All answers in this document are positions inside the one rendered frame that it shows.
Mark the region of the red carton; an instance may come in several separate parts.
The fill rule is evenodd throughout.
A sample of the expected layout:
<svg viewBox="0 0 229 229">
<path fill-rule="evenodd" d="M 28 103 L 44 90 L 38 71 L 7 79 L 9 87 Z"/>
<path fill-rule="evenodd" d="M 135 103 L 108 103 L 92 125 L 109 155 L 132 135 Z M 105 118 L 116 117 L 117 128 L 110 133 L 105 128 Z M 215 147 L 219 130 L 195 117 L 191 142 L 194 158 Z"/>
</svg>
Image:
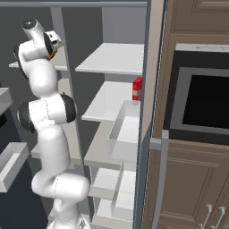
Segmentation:
<svg viewBox="0 0 229 229">
<path fill-rule="evenodd" d="M 132 99 L 141 101 L 142 78 L 138 77 L 132 83 Z"/>
</svg>

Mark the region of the large grey door bin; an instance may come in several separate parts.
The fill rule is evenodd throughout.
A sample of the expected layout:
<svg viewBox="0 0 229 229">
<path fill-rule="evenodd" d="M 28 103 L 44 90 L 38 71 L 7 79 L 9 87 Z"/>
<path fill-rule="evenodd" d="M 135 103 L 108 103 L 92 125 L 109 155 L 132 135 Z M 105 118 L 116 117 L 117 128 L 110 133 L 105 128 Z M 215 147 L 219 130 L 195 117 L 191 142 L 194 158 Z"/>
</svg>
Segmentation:
<svg viewBox="0 0 229 229">
<path fill-rule="evenodd" d="M 0 192 L 7 193 L 29 156 L 24 142 L 10 142 L 0 155 Z"/>
</svg>

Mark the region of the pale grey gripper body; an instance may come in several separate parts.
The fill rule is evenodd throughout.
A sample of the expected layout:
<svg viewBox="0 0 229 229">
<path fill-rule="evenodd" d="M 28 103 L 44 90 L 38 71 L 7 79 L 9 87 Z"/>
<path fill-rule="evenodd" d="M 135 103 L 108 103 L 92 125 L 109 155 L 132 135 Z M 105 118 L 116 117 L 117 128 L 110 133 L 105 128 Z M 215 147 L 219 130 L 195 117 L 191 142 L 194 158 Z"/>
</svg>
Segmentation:
<svg viewBox="0 0 229 229">
<path fill-rule="evenodd" d="M 50 40 L 50 50 L 51 51 L 57 51 L 63 45 L 64 45 L 64 42 L 59 38 Z"/>
</svg>

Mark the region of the brown wall cupboard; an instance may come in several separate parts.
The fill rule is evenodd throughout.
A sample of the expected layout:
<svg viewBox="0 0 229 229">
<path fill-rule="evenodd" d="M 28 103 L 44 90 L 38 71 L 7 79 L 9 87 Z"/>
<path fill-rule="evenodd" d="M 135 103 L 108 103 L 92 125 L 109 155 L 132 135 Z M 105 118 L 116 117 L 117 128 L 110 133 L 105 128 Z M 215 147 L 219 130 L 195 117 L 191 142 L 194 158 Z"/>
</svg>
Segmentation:
<svg viewBox="0 0 229 229">
<path fill-rule="evenodd" d="M 229 45 L 229 0 L 168 0 L 165 29 L 180 42 Z"/>
</svg>

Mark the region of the white crisper drawer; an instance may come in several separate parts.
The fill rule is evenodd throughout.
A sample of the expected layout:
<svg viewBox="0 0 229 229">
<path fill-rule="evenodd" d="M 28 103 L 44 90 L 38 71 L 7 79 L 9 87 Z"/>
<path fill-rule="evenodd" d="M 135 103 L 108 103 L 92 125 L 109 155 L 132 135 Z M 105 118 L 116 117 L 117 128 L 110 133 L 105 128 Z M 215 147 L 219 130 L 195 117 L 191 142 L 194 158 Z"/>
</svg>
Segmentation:
<svg viewBox="0 0 229 229">
<path fill-rule="evenodd" d="M 133 219 L 135 176 L 132 171 L 99 168 L 92 178 L 89 195 L 97 216 L 130 223 Z"/>
</svg>

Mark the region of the built-in black oven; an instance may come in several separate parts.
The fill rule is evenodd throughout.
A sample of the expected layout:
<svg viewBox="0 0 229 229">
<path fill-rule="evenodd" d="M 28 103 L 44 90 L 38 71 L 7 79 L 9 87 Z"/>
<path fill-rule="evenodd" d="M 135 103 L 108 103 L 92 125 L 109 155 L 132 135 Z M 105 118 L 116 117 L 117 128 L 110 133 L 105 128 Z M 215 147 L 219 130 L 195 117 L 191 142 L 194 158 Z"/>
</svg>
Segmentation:
<svg viewBox="0 0 229 229">
<path fill-rule="evenodd" d="M 229 45 L 175 46 L 164 128 L 174 140 L 229 146 Z"/>
</svg>

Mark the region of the white freezer shelf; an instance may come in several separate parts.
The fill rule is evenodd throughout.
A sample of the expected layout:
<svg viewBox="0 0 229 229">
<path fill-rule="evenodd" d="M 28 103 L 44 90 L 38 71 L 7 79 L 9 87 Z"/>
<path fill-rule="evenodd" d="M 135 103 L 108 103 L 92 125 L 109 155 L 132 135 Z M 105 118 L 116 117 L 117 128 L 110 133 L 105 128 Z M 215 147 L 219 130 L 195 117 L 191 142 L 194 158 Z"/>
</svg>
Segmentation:
<svg viewBox="0 0 229 229">
<path fill-rule="evenodd" d="M 58 71 L 67 70 L 65 51 L 63 47 L 58 49 L 55 56 L 51 59 L 51 63 Z"/>
<path fill-rule="evenodd" d="M 64 123 L 62 124 L 64 129 L 66 138 L 68 140 L 69 152 L 71 156 L 71 160 L 75 165 L 81 164 L 81 155 L 80 148 L 78 143 L 78 135 L 76 132 L 76 124 L 72 123 Z"/>
</svg>

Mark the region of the grey side-by-side fridge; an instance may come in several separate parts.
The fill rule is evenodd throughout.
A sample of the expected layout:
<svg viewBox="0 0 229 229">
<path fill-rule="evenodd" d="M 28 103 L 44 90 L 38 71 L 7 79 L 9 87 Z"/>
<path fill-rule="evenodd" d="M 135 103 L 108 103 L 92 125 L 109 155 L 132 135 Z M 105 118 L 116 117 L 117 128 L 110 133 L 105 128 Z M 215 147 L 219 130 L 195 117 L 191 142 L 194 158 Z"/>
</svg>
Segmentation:
<svg viewBox="0 0 229 229">
<path fill-rule="evenodd" d="M 16 117 L 21 103 L 35 98 L 21 71 L 9 66 L 14 61 L 15 45 L 27 40 L 21 24 L 35 18 L 46 30 L 55 30 L 64 40 L 69 65 L 65 74 L 71 80 L 78 112 L 83 115 L 105 76 L 76 72 L 75 67 L 103 43 L 103 17 L 107 14 L 111 16 L 107 27 L 114 30 L 114 42 L 140 43 L 144 40 L 146 9 L 143 7 L 0 7 L 0 87 L 10 89 L 13 104 L 9 109 L 16 112 Z M 48 215 L 53 201 L 48 198 L 41 198 L 41 201 Z"/>
</svg>

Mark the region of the dark freezer door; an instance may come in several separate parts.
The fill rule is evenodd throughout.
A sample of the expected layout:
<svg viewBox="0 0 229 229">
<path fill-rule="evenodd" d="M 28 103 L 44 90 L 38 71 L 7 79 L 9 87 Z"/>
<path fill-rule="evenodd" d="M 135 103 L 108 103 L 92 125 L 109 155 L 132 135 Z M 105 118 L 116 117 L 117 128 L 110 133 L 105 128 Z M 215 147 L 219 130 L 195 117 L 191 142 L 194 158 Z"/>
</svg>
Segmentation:
<svg viewBox="0 0 229 229">
<path fill-rule="evenodd" d="M 27 142 L 29 150 L 36 145 L 36 135 L 24 131 L 16 112 L 11 109 L 0 115 L 0 155 L 10 142 Z M 47 215 L 41 198 L 31 190 L 31 180 L 39 163 L 29 157 L 10 190 L 0 192 L 0 226 L 2 229 L 46 229 Z"/>
</svg>

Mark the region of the brown cupboard door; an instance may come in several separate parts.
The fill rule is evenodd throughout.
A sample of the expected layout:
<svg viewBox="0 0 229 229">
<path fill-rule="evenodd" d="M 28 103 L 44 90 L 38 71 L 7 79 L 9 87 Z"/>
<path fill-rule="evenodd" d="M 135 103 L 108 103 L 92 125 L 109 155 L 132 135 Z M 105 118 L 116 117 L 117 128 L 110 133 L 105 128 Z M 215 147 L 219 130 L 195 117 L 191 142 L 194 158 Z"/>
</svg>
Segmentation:
<svg viewBox="0 0 229 229">
<path fill-rule="evenodd" d="M 142 229 L 151 229 L 156 205 L 160 153 L 151 152 Z M 169 140 L 165 188 L 157 229 L 200 229 L 213 206 L 205 229 L 229 229 L 229 146 Z"/>
</svg>

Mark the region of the small grey door bin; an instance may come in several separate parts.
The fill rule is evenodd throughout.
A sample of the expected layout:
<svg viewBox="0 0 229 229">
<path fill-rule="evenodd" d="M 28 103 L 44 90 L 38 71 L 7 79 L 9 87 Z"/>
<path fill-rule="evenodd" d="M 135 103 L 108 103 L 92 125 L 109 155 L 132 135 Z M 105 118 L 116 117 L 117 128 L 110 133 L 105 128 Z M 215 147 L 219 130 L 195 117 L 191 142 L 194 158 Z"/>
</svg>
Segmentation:
<svg viewBox="0 0 229 229">
<path fill-rule="evenodd" d="M 0 116 L 11 106 L 13 103 L 10 89 L 0 88 Z"/>
</svg>

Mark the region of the white fridge shelf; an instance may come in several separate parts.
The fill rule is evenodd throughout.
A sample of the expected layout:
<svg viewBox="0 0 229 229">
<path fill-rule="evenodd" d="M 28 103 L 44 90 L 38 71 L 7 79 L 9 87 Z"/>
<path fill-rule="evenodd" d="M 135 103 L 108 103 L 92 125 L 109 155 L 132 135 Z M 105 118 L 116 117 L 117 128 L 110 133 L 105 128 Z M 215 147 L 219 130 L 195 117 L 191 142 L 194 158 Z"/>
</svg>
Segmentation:
<svg viewBox="0 0 229 229">
<path fill-rule="evenodd" d="M 75 71 L 141 75 L 143 55 L 142 44 L 103 43 Z"/>
<path fill-rule="evenodd" d="M 114 122 L 103 121 L 99 125 L 89 150 L 84 157 L 85 165 L 116 170 L 120 168 L 122 160 L 111 158 L 108 152 L 107 139 L 113 124 Z"/>
<path fill-rule="evenodd" d="M 105 81 L 81 117 L 84 121 L 114 121 L 124 101 L 139 106 L 140 101 L 132 100 L 132 84 L 129 82 Z"/>
</svg>

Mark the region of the clear fridge drawer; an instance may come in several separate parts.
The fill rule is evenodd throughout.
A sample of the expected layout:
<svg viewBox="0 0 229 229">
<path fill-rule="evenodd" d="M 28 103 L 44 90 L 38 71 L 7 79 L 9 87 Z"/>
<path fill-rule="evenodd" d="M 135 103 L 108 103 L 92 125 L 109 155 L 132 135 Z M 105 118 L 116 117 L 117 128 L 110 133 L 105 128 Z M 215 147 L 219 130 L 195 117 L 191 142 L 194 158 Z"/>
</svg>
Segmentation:
<svg viewBox="0 0 229 229">
<path fill-rule="evenodd" d="M 137 161 L 139 128 L 140 101 L 124 100 L 107 139 L 111 158 Z"/>
</svg>

